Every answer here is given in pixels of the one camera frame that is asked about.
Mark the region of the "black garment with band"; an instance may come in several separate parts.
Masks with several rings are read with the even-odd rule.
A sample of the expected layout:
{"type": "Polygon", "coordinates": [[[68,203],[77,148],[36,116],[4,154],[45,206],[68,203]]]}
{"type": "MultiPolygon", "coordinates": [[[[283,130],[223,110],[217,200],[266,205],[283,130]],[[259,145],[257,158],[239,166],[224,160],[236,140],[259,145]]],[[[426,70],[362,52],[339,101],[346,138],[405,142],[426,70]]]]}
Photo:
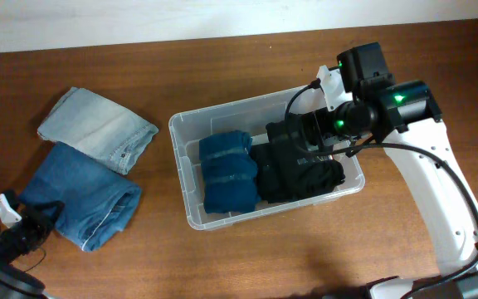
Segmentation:
{"type": "Polygon", "coordinates": [[[328,194],[345,181],[342,164],[327,156],[307,156],[296,147],[305,147],[295,127],[291,135],[283,121],[266,125],[271,151],[280,167],[284,186],[293,195],[291,201],[328,194]]]}

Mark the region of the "medium blue jeans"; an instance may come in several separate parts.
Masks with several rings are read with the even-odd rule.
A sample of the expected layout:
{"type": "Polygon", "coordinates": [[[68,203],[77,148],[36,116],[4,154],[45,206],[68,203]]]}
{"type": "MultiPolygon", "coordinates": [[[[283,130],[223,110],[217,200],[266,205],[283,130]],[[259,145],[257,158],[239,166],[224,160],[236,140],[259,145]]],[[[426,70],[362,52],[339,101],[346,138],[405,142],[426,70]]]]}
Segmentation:
{"type": "Polygon", "coordinates": [[[62,202],[57,232],[84,252],[125,229],[142,189],[77,149],[56,144],[19,199],[27,205],[62,202]]]}

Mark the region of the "dark blue garment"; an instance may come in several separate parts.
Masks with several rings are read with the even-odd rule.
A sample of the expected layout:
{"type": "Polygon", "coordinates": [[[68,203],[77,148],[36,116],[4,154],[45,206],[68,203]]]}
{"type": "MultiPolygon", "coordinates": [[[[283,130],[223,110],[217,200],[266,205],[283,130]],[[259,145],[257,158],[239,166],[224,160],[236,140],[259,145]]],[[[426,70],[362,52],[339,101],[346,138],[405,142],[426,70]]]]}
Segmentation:
{"type": "Polygon", "coordinates": [[[206,213],[251,213],[261,201],[250,156],[252,138],[244,131],[210,135],[199,141],[206,213]]]}

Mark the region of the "light blue jeans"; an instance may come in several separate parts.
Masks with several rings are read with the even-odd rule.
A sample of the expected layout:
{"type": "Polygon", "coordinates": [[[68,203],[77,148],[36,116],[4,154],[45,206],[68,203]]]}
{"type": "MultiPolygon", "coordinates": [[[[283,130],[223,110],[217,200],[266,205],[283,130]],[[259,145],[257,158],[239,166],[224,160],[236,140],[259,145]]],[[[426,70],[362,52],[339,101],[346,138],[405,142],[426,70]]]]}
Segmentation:
{"type": "Polygon", "coordinates": [[[126,175],[159,132],[133,111],[85,88],[72,87],[37,129],[43,140],[79,150],[126,175]]]}

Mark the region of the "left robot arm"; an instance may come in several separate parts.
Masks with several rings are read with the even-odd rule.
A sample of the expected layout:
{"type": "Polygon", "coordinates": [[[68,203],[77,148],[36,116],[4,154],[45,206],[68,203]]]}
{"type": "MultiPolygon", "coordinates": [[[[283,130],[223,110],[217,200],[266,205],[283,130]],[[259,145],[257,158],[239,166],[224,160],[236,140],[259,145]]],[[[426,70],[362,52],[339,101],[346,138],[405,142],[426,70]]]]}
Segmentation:
{"type": "Polygon", "coordinates": [[[0,298],[49,298],[43,282],[12,265],[18,257],[41,249],[65,205],[21,203],[9,189],[0,194],[0,298]]]}

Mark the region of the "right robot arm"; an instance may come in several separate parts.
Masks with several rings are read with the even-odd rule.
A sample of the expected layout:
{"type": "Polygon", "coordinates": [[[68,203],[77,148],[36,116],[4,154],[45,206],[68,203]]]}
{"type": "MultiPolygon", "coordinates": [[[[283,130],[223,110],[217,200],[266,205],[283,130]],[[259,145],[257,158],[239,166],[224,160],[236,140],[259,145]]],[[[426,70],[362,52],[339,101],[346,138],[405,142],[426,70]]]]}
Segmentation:
{"type": "Polygon", "coordinates": [[[478,298],[478,202],[453,154],[446,125],[422,81],[398,83],[376,42],[340,53],[310,83],[326,106],[302,118],[312,157],[380,148],[396,165],[427,226],[436,277],[388,277],[362,298],[478,298]]]}

